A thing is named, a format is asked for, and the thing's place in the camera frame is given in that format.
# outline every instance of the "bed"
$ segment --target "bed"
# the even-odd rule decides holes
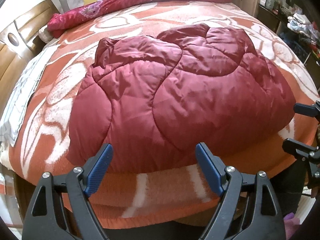
[[[19,69],[13,73],[6,71],[6,75],[12,73],[11,78],[0,80],[0,88],[5,91],[1,93],[2,112],[26,63],[42,49],[36,45],[36,31],[25,34],[23,27],[36,26],[28,30],[39,29],[56,12],[48,0],[36,8],[46,9],[36,16],[35,10],[29,11],[0,34],[3,43],[0,53],[6,55],[5,58],[12,58],[13,62],[5,65],[5,68],[14,66]],[[0,154],[1,163],[18,175],[17,184],[22,185],[22,188],[31,188],[19,190],[20,194],[25,194],[21,198],[28,198],[32,192],[32,187],[25,181],[35,185],[44,171],[63,174],[73,168],[66,159],[70,143],[70,112],[81,81],[94,62],[101,38],[108,36],[121,39],[142,34],[156,36],[172,27],[199,23],[210,27],[232,26],[244,29],[255,48],[280,69],[298,102],[311,104],[319,99],[310,75],[284,42],[233,3],[170,0],[124,8],[65,31],[59,40],[49,46],[53,48],[53,54],[46,59],[43,56],[45,69],[30,98],[16,141],[10,146],[9,143],[4,144]],[[10,57],[7,56],[12,53],[9,48],[14,51]],[[282,140],[290,137],[311,144],[316,128],[317,123],[313,119],[295,115],[283,130],[237,155],[225,157],[224,162],[241,163],[237,168],[242,172],[264,170],[268,176],[273,177],[294,162],[292,157],[282,151]],[[252,156],[256,156],[255,165],[242,161]],[[180,181],[180,184],[170,186],[168,182],[174,179]],[[126,185],[126,191],[119,187],[121,184]],[[91,203],[103,227],[117,229],[188,217],[214,208],[217,198],[212,195],[197,165],[190,165],[167,170],[160,175],[159,172],[107,173],[99,192],[92,196]]]

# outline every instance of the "bed sheet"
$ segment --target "bed sheet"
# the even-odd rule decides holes
[[[73,166],[65,156],[70,143],[72,103],[87,68],[94,62],[99,40],[106,36],[116,39],[141,34],[156,36],[175,26],[198,23],[243,28],[256,49],[278,66],[298,102],[312,104],[319,99],[310,75],[288,46],[234,4],[148,3],[99,17],[61,36],[60,46],[47,64],[27,108],[16,145],[1,154],[2,163],[33,184],[44,171],[69,172]],[[294,162],[292,156],[282,151],[282,140],[290,137],[311,144],[316,127],[316,120],[295,115],[277,134],[262,138],[246,151],[223,161],[241,172],[253,174],[264,170],[272,177]],[[218,198],[195,164],[147,174],[107,173],[90,201],[103,227],[131,228],[207,210],[217,204]]]

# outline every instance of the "blue gripper pad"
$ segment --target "blue gripper pad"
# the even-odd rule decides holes
[[[84,189],[84,193],[87,195],[87,197],[90,197],[92,194],[98,191],[100,183],[111,163],[112,157],[113,148],[111,144],[108,144],[107,147],[105,147],[105,145],[101,147],[101,149],[97,153],[96,160],[91,160],[95,163],[93,163],[93,167],[87,175],[87,184],[86,188]]]
[[[196,146],[196,159],[209,184],[210,189],[218,196],[224,193],[224,184],[226,184],[226,167],[222,160],[214,156],[205,143],[199,143]]]

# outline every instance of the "white striped cloth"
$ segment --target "white striped cloth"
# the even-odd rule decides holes
[[[0,141],[14,146],[26,114],[28,102],[35,92],[46,64],[59,47],[52,45],[34,57],[23,70],[0,120]]]

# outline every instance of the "metal screw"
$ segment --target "metal screw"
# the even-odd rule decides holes
[[[45,172],[44,174],[42,174],[42,178],[46,179],[50,177],[50,173],[49,172]]]
[[[260,177],[263,177],[263,178],[267,175],[264,171],[259,171],[258,174]]]
[[[228,167],[226,168],[226,170],[227,170],[227,172],[230,172],[230,173],[233,173],[233,172],[236,171],[236,169],[235,169],[234,167],[232,167],[232,166],[228,166]]]
[[[80,173],[82,171],[82,168],[81,167],[75,167],[74,169],[73,169],[73,172],[74,173]]]

